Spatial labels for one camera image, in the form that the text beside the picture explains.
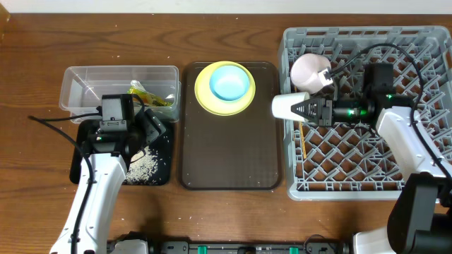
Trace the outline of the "wooden chopstick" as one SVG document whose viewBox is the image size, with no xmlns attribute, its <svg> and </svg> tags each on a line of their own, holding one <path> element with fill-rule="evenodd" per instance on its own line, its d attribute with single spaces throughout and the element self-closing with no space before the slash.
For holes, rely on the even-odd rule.
<svg viewBox="0 0 452 254">
<path fill-rule="evenodd" d="M 299 122 L 299 132 L 300 132 L 300 144 L 301 144 L 301 148 L 302 148 L 302 156 L 303 159 L 307 158 L 307 151 L 306 151 L 306 147 L 305 147 L 305 139 L 304 139 L 304 131 L 303 131 L 303 124 L 302 122 Z"/>
</svg>

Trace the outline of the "rice pile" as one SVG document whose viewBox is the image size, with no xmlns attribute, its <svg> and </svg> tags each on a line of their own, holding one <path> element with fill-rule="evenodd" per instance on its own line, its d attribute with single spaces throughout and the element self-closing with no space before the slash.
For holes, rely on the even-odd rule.
<svg viewBox="0 0 452 254">
<path fill-rule="evenodd" d="M 169 169 L 163 155 L 149 146 L 137 152 L 132 158 L 125 185 L 161 186 L 169 178 Z"/>
</svg>

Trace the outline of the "white cup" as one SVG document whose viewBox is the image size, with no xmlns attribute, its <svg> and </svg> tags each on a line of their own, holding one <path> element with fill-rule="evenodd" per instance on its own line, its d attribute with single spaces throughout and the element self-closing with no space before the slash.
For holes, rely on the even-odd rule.
<svg viewBox="0 0 452 254">
<path fill-rule="evenodd" d="M 291 106 L 310 98 L 308 92 L 296 92 L 274 96 L 271 104 L 272 114 L 277 119 L 305 122 L 306 119 L 291 111 Z"/>
</svg>

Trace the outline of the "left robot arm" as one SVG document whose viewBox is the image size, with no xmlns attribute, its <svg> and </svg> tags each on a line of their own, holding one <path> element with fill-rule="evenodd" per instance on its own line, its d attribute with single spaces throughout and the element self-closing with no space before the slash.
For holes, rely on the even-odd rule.
<svg viewBox="0 0 452 254">
<path fill-rule="evenodd" d="M 149 253 L 148 240 L 135 232 L 109 247 L 108 231 L 131 158 L 166 135 L 151 109 L 132 119 L 90 119 L 80 125 L 78 188 L 51 253 Z"/>
</svg>

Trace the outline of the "light blue bowl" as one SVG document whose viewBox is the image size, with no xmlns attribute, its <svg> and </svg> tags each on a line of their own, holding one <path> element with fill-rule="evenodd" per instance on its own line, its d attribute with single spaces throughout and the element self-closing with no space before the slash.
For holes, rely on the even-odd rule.
<svg viewBox="0 0 452 254">
<path fill-rule="evenodd" d="M 250 88 L 250 81 L 242 68 L 227 65 L 213 71 L 209 86 L 218 99 L 233 102 L 245 96 Z"/>
</svg>

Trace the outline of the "yellow plate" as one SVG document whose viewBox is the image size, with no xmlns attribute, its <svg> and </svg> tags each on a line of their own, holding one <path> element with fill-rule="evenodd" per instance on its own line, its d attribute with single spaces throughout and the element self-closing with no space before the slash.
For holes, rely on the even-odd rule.
<svg viewBox="0 0 452 254">
<path fill-rule="evenodd" d="M 250 88 L 241 99 L 233 102 L 226 102 L 218 99 L 211 91 L 209 80 L 213 71 L 221 66 L 238 66 L 248 75 Z M 243 65 L 233 61 L 217 61 L 208 64 L 197 76 L 194 92 L 198 103 L 208 112 L 218 116 L 231 116 L 244 111 L 253 101 L 256 93 L 256 83 L 251 72 Z"/>
</svg>

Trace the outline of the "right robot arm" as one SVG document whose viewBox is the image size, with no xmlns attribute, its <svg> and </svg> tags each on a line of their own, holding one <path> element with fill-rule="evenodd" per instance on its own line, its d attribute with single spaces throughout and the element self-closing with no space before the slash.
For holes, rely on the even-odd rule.
<svg viewBox="0 0 452 254">
<path fill-rule="evenodd" d="M 353 253 L 451 252 L 451 213 L 434 211 L 436 203 L 451 208 L 451 164 L 429 137 L 409 97 L 374 95 L 360 102 L 317 97 L 290 105 L 290 111 L 312 123 L 368 123 L 389 146 L 405 179 L 387 225 L 355 234 Z"/>
</svg>

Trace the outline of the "green orange snack wrapper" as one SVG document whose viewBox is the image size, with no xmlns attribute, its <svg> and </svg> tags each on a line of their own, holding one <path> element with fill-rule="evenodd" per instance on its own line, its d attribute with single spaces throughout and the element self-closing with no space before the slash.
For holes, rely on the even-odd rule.
<svg viewBox="0 0 452 254">
<path fill-rule="evenodd" d="M 129 88 L 128 93 L 138 95 L 143 100 L 143 103 L 147 106 L 152 107 L 172 106 L 172 102 L 170 102 L 168 99 L 163 99 L 157 95 L 154 95 L 151 92 L 148 92 L 137 80 L 131 81 L 131 87 Z"/>
</svg>

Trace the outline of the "white bowl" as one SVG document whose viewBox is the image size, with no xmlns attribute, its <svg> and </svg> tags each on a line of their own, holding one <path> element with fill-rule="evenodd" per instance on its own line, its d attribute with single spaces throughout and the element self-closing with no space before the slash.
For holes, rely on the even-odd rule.
<svg viewBox="0 0 452 254">
<path fill-rule="evenodd" d="M 332 85 L 331 63 L 322 55 L 303 54 L 292 65 L 290 80 L 301 92 L 310 95 Z"/>
</svg>

